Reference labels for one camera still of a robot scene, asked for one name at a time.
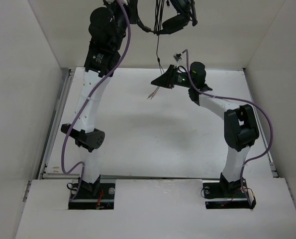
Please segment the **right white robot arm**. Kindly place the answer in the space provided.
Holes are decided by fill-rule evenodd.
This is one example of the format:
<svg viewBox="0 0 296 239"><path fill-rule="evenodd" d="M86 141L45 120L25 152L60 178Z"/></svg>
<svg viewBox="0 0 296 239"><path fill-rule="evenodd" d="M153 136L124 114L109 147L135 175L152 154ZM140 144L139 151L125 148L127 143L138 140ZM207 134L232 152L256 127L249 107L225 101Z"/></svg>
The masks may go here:
<svg viewBox="0 0 296 239"><path fill-rule="evenodd" d="M241 172L251 146L259 138L259 130L253 108L249 104L238 106L228 100L208 96L212 89L206 84L205 78L205 66L201 62L193 62L189 72L180 72L178 67L170 65L151 84L166 89L186 87L194 103L223 120L224 139L228 145L225 167L219 182L205 183L203 187L207 199L229 198L241 193L241 186L244 185Z"/></svg>

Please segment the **black headphones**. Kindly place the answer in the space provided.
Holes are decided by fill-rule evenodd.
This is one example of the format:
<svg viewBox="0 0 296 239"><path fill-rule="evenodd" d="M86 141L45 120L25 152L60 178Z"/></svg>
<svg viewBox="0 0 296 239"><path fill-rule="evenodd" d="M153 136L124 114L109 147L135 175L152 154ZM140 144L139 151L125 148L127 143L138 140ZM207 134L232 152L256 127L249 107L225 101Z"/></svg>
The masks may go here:
<svg viewBox="0 0 296 239"><path fill-rule="evenodd" d="M177 14L163 21L164 6L172 6ZM155 23L151 29L140 19L137 8L137 1L133 7L134 24L138 25L144 32L159 35L170 35L182 30L189 22L192 26L198 23L194 0L156 0L155 1Z"/></svg>

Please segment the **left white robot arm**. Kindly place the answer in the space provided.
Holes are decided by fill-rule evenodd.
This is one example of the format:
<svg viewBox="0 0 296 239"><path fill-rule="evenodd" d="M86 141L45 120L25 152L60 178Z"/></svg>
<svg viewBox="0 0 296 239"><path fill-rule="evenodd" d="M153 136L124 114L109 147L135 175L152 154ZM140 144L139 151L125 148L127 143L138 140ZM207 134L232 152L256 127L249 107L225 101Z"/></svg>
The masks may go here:
<svg viewBox="0 0 296 239"><path fill-rule="evenodd" d="M98 149L105 133L96 129L96 118L103 92L120 66L128 51L131 40L131 25L138 24L136 0L105 0L90 16L91 36L88 53L83 67L83 87L71 123L61 126L65 134L61 149L61 169L71 174L78 166L81 172L76 183L68 183L71 199L82 190L88 197L95 197L100 191L100 173L94 165L92 152ZM68 140L83 152L84 157L71 169L65 168Z"/></svg>

